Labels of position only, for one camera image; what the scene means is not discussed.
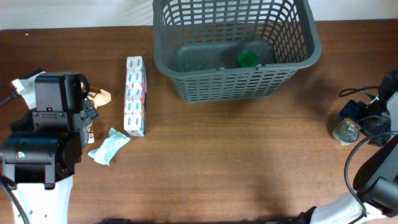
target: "wooden table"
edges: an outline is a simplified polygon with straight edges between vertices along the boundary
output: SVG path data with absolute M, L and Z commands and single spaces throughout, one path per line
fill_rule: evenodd
M 353 146 L 335 143 L 336 115 L 349 87 L 380 84 L 398 67 L 398 21 L 318 22 L 322 56 L 265 100 L 188 104 L 154 64 L 151 27 L 1 30 L 0 98 L 10 81 L 43 68 L 79 71 L 109 91 L 94 122 L 96 142 L 76 165 L 69 223 L 104 218 L 157 222 L 252 220 L 296 215 L 347 192 L 343 167 Z M 126 57 L 147 66 L 147 135 L 134 138 L 101 166 L 87 156 L 109 129 L 123 131 Z M 358 94 L 355 100 L 364 100 Z M 23 100 L 0 107 L 0 142 L 27 111 Z M 378 150 L 364 146 L 350 178 Z M 0 223 L 13 223 L 0 193 Z M 383 220 L 372 223 L 395 223 Z

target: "green bottle cap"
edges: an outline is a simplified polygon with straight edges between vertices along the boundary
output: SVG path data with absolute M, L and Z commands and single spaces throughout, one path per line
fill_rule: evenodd
M 239 68 L 255 67 L 259 64 L 259 57 L 253 52 L 243 52 L 239 55 Z

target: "tin can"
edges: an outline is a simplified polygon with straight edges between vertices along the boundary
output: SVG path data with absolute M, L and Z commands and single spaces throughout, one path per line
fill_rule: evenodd
M 359 129 L 352 121 L 341 121 L 331 132 L 333 139 L 342 146 L 348 146 L 359 138 Z

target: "black cable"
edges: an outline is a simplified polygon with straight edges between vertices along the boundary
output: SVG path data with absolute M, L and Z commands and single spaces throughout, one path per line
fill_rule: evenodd
M 367 120 L 367 119 L 369 119 L 369 118 L 386 118 L 386 119 L 390 119 L 390 118 L 388 118 L 388 117 L 386 117 L 386 116 L 372 115 L 372 116 L 368 116 L 368 117 L 366 117 L 366 118 L 361 118 L 361 119 L 355 121 L 355 126 L 357 126 L 359 122 L 364 121 L 364 120 Z
M 364 138 L 362 141 L 360 141 L 355 147 L 354 149 L 350 152 L 350 154 L 348 155 L 348 158 L 346 160 L 346 164 L 344 166 L 344 180 L 346 182 L 346 186 L 348 188 L 348 191 L 351 193 L 351 195 L 355 198 L 355 200 L 359 203 L 359 205 L 362 207 L 362 213 L 361 215 L 356 218 L 355 220 L 353 220 L 352 222 L 350 222 L 349 224 L 353 224 L 356 223 L 357 221 L 359 221 L 360 219 L 362 219 L 363 217 L 367 217 L 368 214 L 366 213 L 366 207 L 365 204 L 361 201 L 361 199 L 359 199 L 359 197 L 356 195 L 354 189 L 352 188 L 351 184 L 349 183 L 348 180 L 348 166 L 349 163 L 351 162 L 354 154 L 356 153 L 356 151 L 363 145 L 365 144 L 368 140 L 374 139 L 374 138 L 379 138 L 381 136 L 386 136 L 386 135 L 398 135 L 398 131 L 389 131 L 389 132 L 385 132 L 385 133 L 381 133 L 381 134 L 374 134 L 371 136 L 368 136 L 366 138 Z
M 13 91 L 9 96 L 7 96 L 7 98 L 5 98 L 4 100 L 0 101 L 0 106 L 3 105 L 5 102 L 11 100 L 11 99 L 16 99 L 19 98 L 20 94 L 16 93 L 15 91 Z
M 1 182 L 1 186 L 4 188 L 4 190 L 6 191 L 7 195 L 10 197 L 11 201 L 13 202 L 15 207 L 17 208 L 17 210 L 19 212 L 19 215 L 21 216 L 22 221 L 24 222 L 24 224 L 29 224 L 29 221 L 27 219 L 26 213 L 25 213 L 24 209 L 22 208 L 22 206 L 20 205 L 20 203 L 18 202 L 18 199 L 12 193 L 10 186 L 8 186 L 6 178 L 5 177 L 0 177 L 0 182 Z
M 357 93 L 357 92 L 361 92 L 361 93 L 367 95 L 368 97 L 370 97 L 370 99 L 373 100 L 373 99 L 375 99 L 375 96 L 372 95 L 372 94 L 367 93 L 365 90 L 372 90 L 372 89 L 377 89 L 377 88 L 378 88 L 377 86 L 368 86 L 368 87 L 359 88 L 359 89 L 348 88 L 348 89 L 345 89 L 345 90 L 341 91 L 338 94 L 338 97 L 344 97 L 344 96 L 348 96 L 348 95 L 351 95 L 351 94 L 354 94 L 354 93 Z

